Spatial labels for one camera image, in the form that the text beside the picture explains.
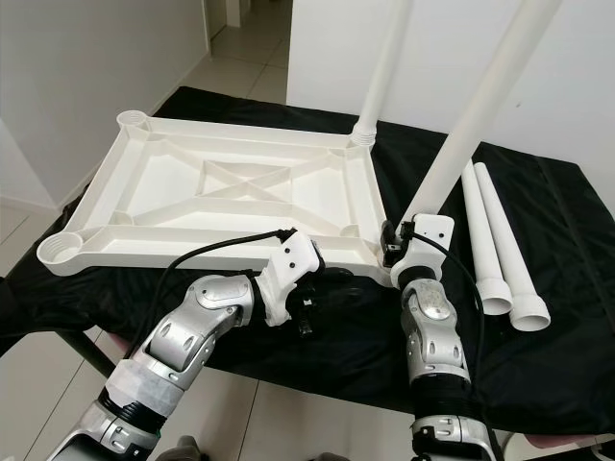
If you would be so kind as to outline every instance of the tiled floor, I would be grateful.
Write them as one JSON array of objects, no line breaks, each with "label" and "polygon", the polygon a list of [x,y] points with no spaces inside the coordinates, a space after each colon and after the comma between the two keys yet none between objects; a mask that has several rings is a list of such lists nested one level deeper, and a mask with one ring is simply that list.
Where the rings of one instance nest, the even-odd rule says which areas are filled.
[{"label": "tiled floor", "polygon": [[[224,29],[213,41],[212,58],[201,62],[184,85],[283,104],[290,5],[289,0],[253,0],[245,26]],[[0,276],[53,219],[0,208]],[[93,328],[88,334],[109,357],[119,359],[121,351],[106,333]],[[55,333],[24,338],[0,358],[0,461],[11,455],[15,461],[45,459],[103,384]],[[165,425],[155,454],[190,434],[212,461],[300,461],[323,451],[353,461],[407,460],[411,422],[407,414],[205,369]],[[511,448],[509,460],[551,453],[532,449],[522,439]]]}]

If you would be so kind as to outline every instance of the table leg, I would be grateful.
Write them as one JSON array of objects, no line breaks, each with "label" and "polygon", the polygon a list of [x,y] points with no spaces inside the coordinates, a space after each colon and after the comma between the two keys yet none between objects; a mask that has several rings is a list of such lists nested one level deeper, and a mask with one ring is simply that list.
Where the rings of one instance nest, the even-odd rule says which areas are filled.
[{"label": "table leg", "polygon": [[115,365],[82,331],[57,331],[61,339],[79,353],[104,377],[111,376]]}]

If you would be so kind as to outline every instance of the black cloth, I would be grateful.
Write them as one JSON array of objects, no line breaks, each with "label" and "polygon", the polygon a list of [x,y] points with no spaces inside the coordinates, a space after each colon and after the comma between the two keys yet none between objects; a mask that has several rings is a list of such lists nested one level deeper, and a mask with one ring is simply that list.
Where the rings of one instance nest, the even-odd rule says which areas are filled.
[{"label": "black cloth", "polygon": [[[349,133],[352,115],[297,109],[180,88],[159,117]],[[372,160],[386,214],[397,223],[445,135],[380,123]],[[538,293],[552,324],[519,332],[506,316],[486,319],[481,393],[495,427],[524,433],[584,434],[615,429],[615,223],[579,168],[481,144]],[[46,232],[60,231],[77,203]],[[441,210],[455,219],[451,250],[473,267],[463,195],[455,186]],[[53,276],[36,244],[0,285],[0,335],[83,330],[98,325],[130,339],[144,316],[160,269],[92,267]],[[472,366],[478,317],[469,287],[451,261],[443,283],[456,307]],[[176,270],[162,294],[176,307],[204,271]],[[317,283],[316,335],[255,325],[224,336],[211,367],[317,394],[410,411],[399,292],[367,278]]]}]

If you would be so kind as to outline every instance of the white tube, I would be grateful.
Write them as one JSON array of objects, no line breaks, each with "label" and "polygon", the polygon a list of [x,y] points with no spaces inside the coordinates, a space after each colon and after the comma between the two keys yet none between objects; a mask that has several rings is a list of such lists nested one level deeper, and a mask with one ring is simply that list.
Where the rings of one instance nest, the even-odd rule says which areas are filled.
[{"label": "white tube", "polygon": [[351,141],[357,146],[371,147],[376,141],[376,122],[381,115],[384,96],[386,96],[391,76],[404,44],[413,0],[394,1],[391,22],[382,45],[381,55],[365,95],[361,114],[350,135]]},{"label": "white tube", "polygon": [[536,294],[528,267],[510,228],[506,213],[484,163],[474,165],[480,194],[489,219],[491,233],[498,250],[504,279],[512,292],[510,323],[521,331],[537,331],[549,326],[551,316],[547,305]]},{"label": "white tube", "polygon": [[487,315],[506,314],[512,307],[512,295],[508,284],[502,278],[500,261],[471,161],[463,169],[461,183],[463,184],[465,210],[468,215],[474,273],[477,276],[477,288],[482,299],[484,313]]},{"label": "white tube", "polygon": [[561,0],[524,0],[482,77],[479,88],[446,138],[402,222],[417,213],[437,213],[479,147],[510,89],[521,76]]}]

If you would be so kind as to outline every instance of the black cable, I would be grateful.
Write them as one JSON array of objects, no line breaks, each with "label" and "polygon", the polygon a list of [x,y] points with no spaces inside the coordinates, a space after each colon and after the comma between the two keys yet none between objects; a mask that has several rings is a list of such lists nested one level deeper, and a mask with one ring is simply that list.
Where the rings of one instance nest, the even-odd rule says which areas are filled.
[{"label": "black cable", "polygon": [[154,297],[152,298],[152,302],[150,304],[149,311],[151,315],[149,318],[143,317],[143,319],[141,320],[141,323],[139,324],[139,327],[136,331],[135,338],[133,339],[131,346],[126,351],[124,358],[129,358],[133,354],[133,352],[138,347],[138,345],[145,339],[145,336],[149,333],[149,331],[154,329],[154,327],[156,326],[156,322],[159,321],[160,292],[162,291],[162,287],[164,286],[164,281],[166,280],[169,273],[173,269],[177,268],[180,264],[182,264],[187,259],[190,259],[197,255],[202,255],[203,253],[212,252],[213,250],[230,247],[232,245],[239,245],[241,243],[256,242],[258,240],[264,240],[265,238],[270,238],[270,237],[278,237],[282,241],[284,241],[286,238],[292,235],[293,232],[294,230],[273,230],[271,232],[258,233],[256,235],[249,235],[247,237],[239,237],[239,238],[233,238],[231,240],[224,240],[222,242],[217,242],[211,245],[207,245],[205,247],[197,248],[196,250],[192,250],[191,252],[188,252],[185,255],[181,255],[180,257],[175,259],[173,262],[171,262],[167,266],[166,269],[164,269],[164,272],[160,276],[158,283],[156,284],[156,290],[154,291]]},{"label": "black cable", "polygon": [[484,405],[483,405],[483,401],[479,393],[480,362],[482,358],[482,348],[484,344],[484,307],[482,305],[482,299],[480,298],[479,289],[477,288],[474,278],[470,274],[470,271],[468,271],[468,269],[465,267],[465,265],[461,262],[461,260],[457,256],[455,256],[453,253],[451,253],[449,250],[444,248],[439,243],[434,242],[430,238],[427,238],[425,235],[421,235],[420,233],[416,233],[412,230],[408,231],[408,235],[412,238],[416,238],[417,240],[421,240],[422,242],[425,242],[428,245],[431,245],[437,251],[442,253],[445,257],[450,259],[459,268],[463,276],[467,279],[467,281],[470,284],[470,287],[472,289],[472,295],[474,296],[474,300],[477,304],[477,309],[479,311],[479,338],[477,341],[477,347],[476,347],[475,358],[474,358],[474,372],[472,373],[472,382],[473,382],[472,390],[473,390],[475,400],[480,405],[480,413],[482,415],[484,425],[487,427],[487,432],[489,433],[489,441],[494,450],[494,454],[496,458],[498,459],[498,461],[504,461],[504,455],[502,454],[502,449],[500,448],[500,445],[497,443],[497,440],[494,440],[495,432],[493,431],[493,428],[491,427],[491,424],[489,423],[489,420],[485,416],[484,411],[482,409]]}]

